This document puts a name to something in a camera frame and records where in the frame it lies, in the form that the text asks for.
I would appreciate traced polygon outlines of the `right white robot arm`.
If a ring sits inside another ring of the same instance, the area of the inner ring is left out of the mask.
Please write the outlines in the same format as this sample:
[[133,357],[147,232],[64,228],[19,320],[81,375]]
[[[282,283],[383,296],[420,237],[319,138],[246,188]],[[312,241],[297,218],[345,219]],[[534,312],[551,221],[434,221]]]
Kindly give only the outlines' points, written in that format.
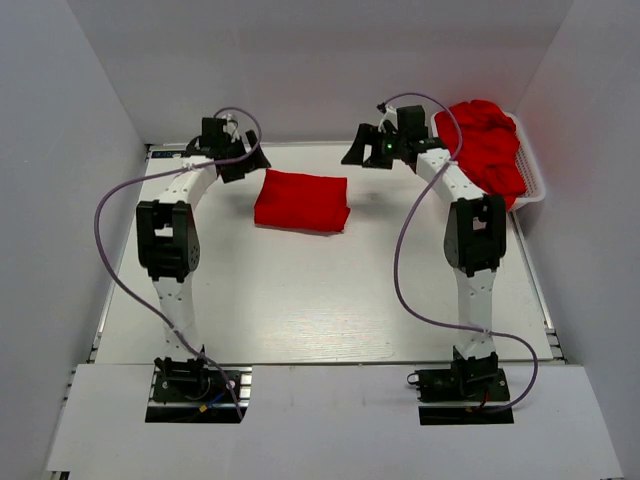
[[476,186],[442,140],[430,135],[422,106],[395,109],[381,103],[377,108],[380,122],[358,127],[342,164],[389,169],[402,161],[449,209],[443,250],[456,279],[458,321],[453,328],[459,337],[448,368],[420,370],[408,381],[424,403],[484,403],[500,373],[490,332],[492,291],[506,252],[505,202]]

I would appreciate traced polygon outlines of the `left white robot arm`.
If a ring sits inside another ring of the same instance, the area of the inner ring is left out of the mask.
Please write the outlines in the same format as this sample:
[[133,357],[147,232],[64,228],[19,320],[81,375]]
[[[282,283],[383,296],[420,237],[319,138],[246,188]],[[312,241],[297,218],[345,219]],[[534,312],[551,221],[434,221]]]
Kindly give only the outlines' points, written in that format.
[[205,117],[201,134],[186,146],[179,171],[156,198],[136,207],[138,260],[156,290],[165,323],[165,340],[204,362],[193,304],[193,276],[199,266],[201,247],[195,210],[214,182],[230,183],[266,170],[257,132],[239,132],[231,113]]

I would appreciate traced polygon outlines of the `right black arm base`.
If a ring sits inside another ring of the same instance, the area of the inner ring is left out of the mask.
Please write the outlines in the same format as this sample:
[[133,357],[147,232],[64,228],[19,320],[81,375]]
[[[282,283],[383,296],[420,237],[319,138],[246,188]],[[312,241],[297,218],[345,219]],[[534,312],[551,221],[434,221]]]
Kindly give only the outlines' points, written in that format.
[[511,401],[502,368],[492,378],[463,382],[453,368],[422,369],[407,375],[417,391],[421,426],[511,425],[512,408],[493,413]]

